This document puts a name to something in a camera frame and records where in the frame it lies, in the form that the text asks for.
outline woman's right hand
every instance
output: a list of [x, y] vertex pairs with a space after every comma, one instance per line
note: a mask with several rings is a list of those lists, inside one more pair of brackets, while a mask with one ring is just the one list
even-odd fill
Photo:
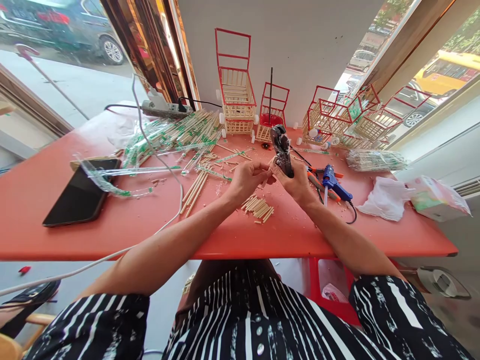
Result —
[[306, 205], [312, 201], [318, 201], [316, 194], [312, 191], [309, 185], [309, 178], [307, 176], [306, 166], [296, 160], [291, 162], [293, 168], [293, 178], [284, 174], [282, 169], [275, 163], [276, 157], [272, 159], [269, 166], [271, 172], [280, 181], [284, 189], [291, 195], [291, 197], [300, 206]]

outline black stick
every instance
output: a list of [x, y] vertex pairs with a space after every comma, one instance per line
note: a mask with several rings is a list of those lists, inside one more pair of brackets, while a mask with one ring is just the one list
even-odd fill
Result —
[[270, 122], [270, 114], [272, 113], [272, 81], [274, 78], [274, 68], [270, 68], [270, 102], [268, 104], [268, 125], [272, 125]]

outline forearm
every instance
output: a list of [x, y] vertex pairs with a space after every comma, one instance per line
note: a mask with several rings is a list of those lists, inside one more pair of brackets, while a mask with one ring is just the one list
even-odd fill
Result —
[[378, 247], [325, 208], [318, 199], [311, 197], [302, 201], [300, 206], [354, 276], [392, 275], [404, 280], [398, 269]]
[[189, 260], [236, 208], [227, 196], [149, 237], [103, 273], [79, 297], [91, 294], [151, 295]]

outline tissue box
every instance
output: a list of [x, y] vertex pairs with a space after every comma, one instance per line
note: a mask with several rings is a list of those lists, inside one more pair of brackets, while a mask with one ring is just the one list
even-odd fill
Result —
[[450, 186], [428, 177], [420, 176], [406, 185], [415, 189], [411, 203], [417, 213], [438, 222], [456, 219], [470, 213], [467, 202]]

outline tree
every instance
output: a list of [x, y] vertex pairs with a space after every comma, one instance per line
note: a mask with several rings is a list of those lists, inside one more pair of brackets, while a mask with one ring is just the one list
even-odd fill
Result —
[[403, 16], [411, 2], [412, 0], [387, 0], [373, 20], [373, 25], [377, 29], [384, 28], [395, 16]]
[[480, 8], [460, 26], [442, 50], [480, 55]]

